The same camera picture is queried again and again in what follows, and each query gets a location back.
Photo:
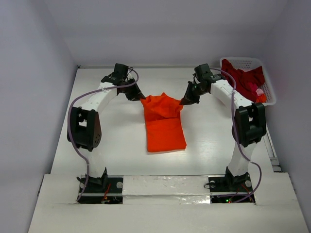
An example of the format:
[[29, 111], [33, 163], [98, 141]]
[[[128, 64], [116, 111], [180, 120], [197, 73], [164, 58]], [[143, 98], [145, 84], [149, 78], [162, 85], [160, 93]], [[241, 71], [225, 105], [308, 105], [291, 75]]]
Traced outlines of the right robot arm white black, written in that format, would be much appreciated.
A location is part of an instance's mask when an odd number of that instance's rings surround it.
[[249, 164], [258, 166], [251, 156], [256, 145], [266, 135], [265, 107], [254, 103], [237, 91], [237, 83], [226, 71], [212, 73], [208, 64], [194, 69], [193, 81], [188, 82], [181, 105], [198, 104], [200, 97], [209, 93], [230, 107], [232, 118], [232, 136], [235, 141], [232, 158], [226, 167], [225, 174], [209, 177], [208, 188], [212, 193], [237, 192], [251, 184]]

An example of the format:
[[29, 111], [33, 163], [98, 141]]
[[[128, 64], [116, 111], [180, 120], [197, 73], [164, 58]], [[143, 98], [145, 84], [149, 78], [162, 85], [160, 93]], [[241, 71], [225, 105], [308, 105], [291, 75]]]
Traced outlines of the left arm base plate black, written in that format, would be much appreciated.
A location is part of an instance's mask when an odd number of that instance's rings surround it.
[[106, 187], [101, 178], [90, 177], [84, 193], [78, 200], [80, 204], [122, 204], [123, 176], [108, 176]]

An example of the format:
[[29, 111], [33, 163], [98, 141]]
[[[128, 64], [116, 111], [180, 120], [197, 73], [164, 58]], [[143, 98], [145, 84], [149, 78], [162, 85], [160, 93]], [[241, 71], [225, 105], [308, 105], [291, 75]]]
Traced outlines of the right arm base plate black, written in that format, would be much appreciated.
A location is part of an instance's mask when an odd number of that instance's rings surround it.
[[255, 203], [250, 177], [241, 181], [226, 176], [211, 176], [204, 185], [210, 191], [211, 203]]

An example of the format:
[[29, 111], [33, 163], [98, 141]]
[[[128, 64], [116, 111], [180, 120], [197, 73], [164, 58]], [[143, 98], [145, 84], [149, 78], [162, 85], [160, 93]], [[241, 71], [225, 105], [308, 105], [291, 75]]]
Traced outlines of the orange t shirt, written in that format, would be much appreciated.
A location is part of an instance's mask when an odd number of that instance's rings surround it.
[[165, 93], [140, 100], [143, 106], [147, 151], [150, 153], [184, 150], [187, 146], [182, 124], [179, 100]]

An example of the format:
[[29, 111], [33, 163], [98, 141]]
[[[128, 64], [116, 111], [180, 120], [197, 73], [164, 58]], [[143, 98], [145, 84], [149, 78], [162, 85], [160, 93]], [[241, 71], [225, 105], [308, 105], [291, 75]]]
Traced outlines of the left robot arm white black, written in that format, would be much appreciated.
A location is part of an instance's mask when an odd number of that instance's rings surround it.
[[82, 185], [79, 196], [86, 190], [106, 191], [107, 171], [103, 175], [90, 176], [90, 161], [79, 149], [92, 152], [102, 139], [100, 114], [118, 94], [124, 94], [129, 101], [145, 99], [138, 87], [139, 74], [127, 65], [116, 63], [111, 74], [101, 79], [99, 87], [76, 97], [70, 104], [67, 116], [67, 139], [86, 164], [84, 178], [77, 178]]

